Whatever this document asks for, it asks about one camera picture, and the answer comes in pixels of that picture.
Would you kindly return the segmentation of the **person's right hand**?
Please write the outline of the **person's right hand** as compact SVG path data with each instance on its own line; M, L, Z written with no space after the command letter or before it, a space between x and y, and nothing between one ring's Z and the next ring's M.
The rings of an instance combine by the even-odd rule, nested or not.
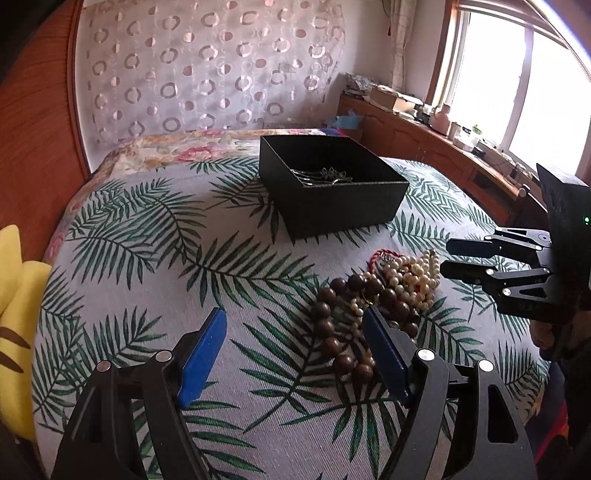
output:
M549 323L530 321L530 335L533 343L541 350L549 350L555 343L553 326Z

